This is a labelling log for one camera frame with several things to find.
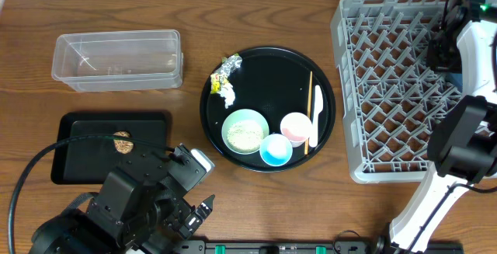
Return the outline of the dark blue bowl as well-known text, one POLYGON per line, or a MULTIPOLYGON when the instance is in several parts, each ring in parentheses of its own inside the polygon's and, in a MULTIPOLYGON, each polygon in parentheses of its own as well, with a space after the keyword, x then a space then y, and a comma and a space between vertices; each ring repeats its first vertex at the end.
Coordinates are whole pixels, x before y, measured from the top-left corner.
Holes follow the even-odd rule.
POLYGON ((461 73, 448 73, 446 80, 454 85, 459 93, 463 93, 463 78, 461 73))

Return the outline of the pale green bowl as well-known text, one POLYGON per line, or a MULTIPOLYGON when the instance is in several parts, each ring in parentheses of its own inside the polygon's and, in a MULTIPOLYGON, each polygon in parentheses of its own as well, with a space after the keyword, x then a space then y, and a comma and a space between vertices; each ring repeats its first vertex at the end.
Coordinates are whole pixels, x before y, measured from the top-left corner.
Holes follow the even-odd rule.
POLYGON ((269 135, 266 118, 255 110, 236 110, 224 120, 221 137, 224 144, 236 154, 250 155, 260 149, 269 135))

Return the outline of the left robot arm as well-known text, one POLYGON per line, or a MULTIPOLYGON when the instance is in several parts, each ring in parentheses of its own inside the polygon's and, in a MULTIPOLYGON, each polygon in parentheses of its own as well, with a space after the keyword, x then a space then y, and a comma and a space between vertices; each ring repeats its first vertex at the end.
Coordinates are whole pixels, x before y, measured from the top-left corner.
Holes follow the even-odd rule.
POLYGON ((33 234, 32 253, 173 253, 209 217, 214 197, 198 206, 184 196, 214 170, 200 150, 184 145, 168 156, 130 157, 87 197, 74 200, 33 234))

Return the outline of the brown shiitake mushroom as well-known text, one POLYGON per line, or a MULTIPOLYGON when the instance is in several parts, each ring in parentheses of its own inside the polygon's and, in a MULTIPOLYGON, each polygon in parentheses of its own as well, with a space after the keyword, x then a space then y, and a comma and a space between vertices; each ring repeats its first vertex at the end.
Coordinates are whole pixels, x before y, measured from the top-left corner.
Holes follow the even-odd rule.
MULTIPOLYGON (((130 133, 126 131, 117 131, 114 135, 119 137, 130 137, 130 133)), ((134 144, 131 141, 116 139, 113 142, 116 151, 123 155, 130 153, 134 148, 134 144)))

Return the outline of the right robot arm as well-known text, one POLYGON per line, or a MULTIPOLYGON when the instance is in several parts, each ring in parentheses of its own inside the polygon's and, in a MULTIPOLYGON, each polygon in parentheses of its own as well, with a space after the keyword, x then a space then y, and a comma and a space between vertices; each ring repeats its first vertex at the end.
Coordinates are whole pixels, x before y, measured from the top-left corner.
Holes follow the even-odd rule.
POLYGON ((486 0, 446 0, 440 31, 429 42, 433 71, 460 73, 462 97, 429 137, 429 168, 373 253, 462 253, 430 237, 467 191, 496 174, 496 9, 486 0))

